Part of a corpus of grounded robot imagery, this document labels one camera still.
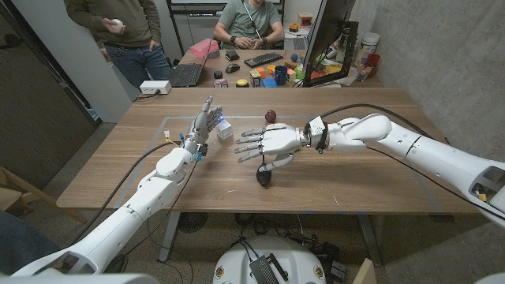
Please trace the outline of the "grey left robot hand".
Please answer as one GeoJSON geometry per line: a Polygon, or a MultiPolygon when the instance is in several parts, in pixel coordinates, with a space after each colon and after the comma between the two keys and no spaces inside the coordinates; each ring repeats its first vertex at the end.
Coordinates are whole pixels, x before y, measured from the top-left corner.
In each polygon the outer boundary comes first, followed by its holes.
{"type": "Polygon", "coordinates": [[[201,111],[190,123],[184,139],[184,149],[195,155],[200,145],[205,144],[209,133],[222,121],[222,107],[211,108],[213,97],[208,96],[201,111]]]}

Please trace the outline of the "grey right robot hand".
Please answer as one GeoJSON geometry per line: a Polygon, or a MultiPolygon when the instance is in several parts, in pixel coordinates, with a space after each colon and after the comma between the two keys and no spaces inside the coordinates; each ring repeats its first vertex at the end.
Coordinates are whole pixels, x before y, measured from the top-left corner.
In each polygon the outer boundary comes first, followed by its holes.
{"type": "Polygon", "coordinates": [[[240,147],[234,149],[234,153],[246,152],[238,159],[239,163],[262,155],[277,155],[273,162],[259,168],[259,172],[266,172],[290,163],[294,159],[294,151],[309,142],[309,136],[299,128],[275,123],[243,132],[241,138],[235,141],[240,147]]]}

